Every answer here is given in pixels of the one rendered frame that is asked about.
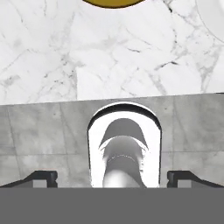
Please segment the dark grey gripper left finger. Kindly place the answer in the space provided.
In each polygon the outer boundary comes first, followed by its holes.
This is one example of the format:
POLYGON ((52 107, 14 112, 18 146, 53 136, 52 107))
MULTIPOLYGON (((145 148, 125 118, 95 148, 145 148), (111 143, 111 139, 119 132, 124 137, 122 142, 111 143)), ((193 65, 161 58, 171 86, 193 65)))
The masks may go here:
POLYGON ((0 185, 0 188, 57 188, 58 173, 56 171, 34 171, 26 178, 0 185))

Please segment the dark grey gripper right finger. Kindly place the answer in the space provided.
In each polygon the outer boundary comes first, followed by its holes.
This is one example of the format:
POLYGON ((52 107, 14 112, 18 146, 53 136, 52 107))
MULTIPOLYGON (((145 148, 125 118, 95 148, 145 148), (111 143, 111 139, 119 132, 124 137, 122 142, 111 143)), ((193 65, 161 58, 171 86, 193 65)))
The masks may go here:
POLYGON ((224 188, 224 185, 201 179, 191 171, 168 171, 167 172, 168 188, 224 188))

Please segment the white plate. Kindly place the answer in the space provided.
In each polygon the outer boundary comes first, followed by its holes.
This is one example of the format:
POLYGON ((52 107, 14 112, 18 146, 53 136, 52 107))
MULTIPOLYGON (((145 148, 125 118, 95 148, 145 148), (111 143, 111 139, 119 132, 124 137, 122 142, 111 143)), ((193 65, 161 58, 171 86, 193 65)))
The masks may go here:
POLYGON ((224 43, 224 0, 195 0, 205 27, 224 43))

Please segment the yellow bowl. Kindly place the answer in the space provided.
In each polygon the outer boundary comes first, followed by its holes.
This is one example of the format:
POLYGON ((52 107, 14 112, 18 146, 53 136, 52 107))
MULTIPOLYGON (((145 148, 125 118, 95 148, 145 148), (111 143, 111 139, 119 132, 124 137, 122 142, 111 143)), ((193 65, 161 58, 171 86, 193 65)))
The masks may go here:
POLYGON ((83 0, 97 7, 118 9, 141 3, 143 0, 83 0))

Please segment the white and black round object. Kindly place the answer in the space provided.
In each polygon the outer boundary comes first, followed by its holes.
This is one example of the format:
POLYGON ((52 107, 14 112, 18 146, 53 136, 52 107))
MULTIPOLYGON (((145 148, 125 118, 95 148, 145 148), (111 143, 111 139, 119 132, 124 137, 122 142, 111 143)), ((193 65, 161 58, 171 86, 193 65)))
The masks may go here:
POLYGON ((106 147, 115 137, 132 138, 141 149, 140 175, 147 187, 161 182, 162 127, 147 107, 131 101, 100 108, 87 126, 88 161, 92 187, 102 187, 106 170, 106 147))

